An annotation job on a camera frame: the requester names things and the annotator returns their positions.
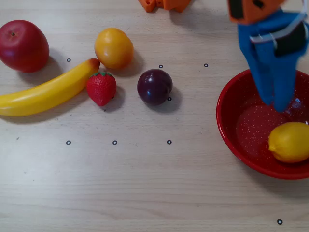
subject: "table surface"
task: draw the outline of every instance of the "table surface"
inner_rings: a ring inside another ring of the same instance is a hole
[[[112,72],[118,91],[103,109],[83,91],[45,113],[0,118],[1,232],[308,231],[309,181],[249,169],[218,132],[219,94],[248,69],[226,1],[148,14],[137,0],[2,0],[0,25],[16,19],[45,33],[51,58],[28,75],[1,63],[0,94],[95,57],[94,40],[108,27],[125,31],[136,52]],[[309,73],[308,62],[299,69]],[[173,78],[172,101],[148,108],[136,84],[159,65]]]

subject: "dark purple plum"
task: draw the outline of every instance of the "dark purple plum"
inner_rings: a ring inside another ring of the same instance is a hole
[[[137,83],[140,98],[150,105],[163,104],[172,89],[172,78],[160,69],[151,69],[144,72]]]

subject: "yellow banana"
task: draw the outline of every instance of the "yellow banana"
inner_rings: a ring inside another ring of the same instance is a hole
[[[49,110],[81,92],[88,78],[98,72],[99,66],[97,59],[89,59],[44,84],[0,95],[0,115],[28,116]]]

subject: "strawberry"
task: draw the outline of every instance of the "strawberry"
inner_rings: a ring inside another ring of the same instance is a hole
[[[116,80],[107,72],[98,72],[89,78],[86,89],[98,106],[105,106],[116,93]]]

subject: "apple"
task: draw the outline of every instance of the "apple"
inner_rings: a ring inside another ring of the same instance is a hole
[[[10,68],[32,73],[43,68],[48,58],[47,39],[33,23],[15,20],[0,28],[0,60]]]

